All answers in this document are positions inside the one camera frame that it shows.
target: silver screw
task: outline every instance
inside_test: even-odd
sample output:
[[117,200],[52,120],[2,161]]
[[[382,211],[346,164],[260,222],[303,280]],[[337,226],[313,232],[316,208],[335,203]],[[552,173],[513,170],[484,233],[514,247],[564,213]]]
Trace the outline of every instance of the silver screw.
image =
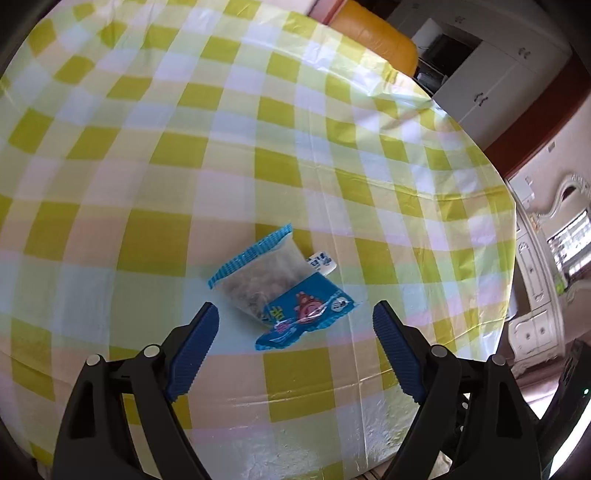
[[97,355],[96,353],[89,355],[89,357],[86,359],[86,365],[89,367],[95,366],[98,362],[100,362],[100,355]]
[[144,348],[144,355],[148,358],[152,358],[160,353],[160,347],[158,345],[148,345]]
[[443,358],[447,355],[447,349],[441,345],[434,345],[431,347],[431,353],[436,357]]
[[503,365],[505,365],[506,361],[505,361],[505,357],[502,355],[499,355],[498,353],[495,353],[492,356],[492,362],[495,365],[498,365],[499,367],[502,367]]

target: white label tag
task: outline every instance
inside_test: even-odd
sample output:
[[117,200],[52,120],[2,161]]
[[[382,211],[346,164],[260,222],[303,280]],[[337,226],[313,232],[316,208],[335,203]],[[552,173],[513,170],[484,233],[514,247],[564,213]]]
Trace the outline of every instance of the white label tag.
[[324,276],[336,268],[336,262],[326,252],[316,252],[307,262]]

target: round table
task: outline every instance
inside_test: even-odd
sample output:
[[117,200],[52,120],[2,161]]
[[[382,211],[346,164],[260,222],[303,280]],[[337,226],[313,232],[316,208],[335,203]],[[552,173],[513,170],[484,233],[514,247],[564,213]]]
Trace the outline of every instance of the round table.
[[[0,414],[50,464],[85,358],[126,358],[204,301],[220,332],[174,408],[212,478],[351,478],[416,410],[372,330],[388,300],[459,356],[494,352],[515,205],[412,79],[252,0],[60,4],[1,80]],[[209,276],[291,222],[361,305],[294,346]],[[133,397],[125,398],[144,468]]]

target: table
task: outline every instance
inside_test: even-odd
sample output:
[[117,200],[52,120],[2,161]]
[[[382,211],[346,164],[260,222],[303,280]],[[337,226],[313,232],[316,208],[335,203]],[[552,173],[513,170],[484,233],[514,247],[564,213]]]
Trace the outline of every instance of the table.
[[[135,354],[206,300],[220,332],[174,408],[213,478],[351,478],[415,413],[371,311],[459,356],[501,333],[515,204],[408,77],[250,0],[75,2],[1,80],[0,413],[50,464],[85,358]],[[291,222],[361,305],[281,352],[212,293],[222,263]],[[125,399],[145,469],[145,439]]]

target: snack package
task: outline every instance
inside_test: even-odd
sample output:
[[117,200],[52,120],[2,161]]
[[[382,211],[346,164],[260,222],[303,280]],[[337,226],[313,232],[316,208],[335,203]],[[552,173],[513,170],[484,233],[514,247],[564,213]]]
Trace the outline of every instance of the snack package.
[[222,266],[209,288],[224,292],[242,311],[271,330],[257,350],[285,348],[304,332],[332,325],[355,302],[304,259],[285,225]]

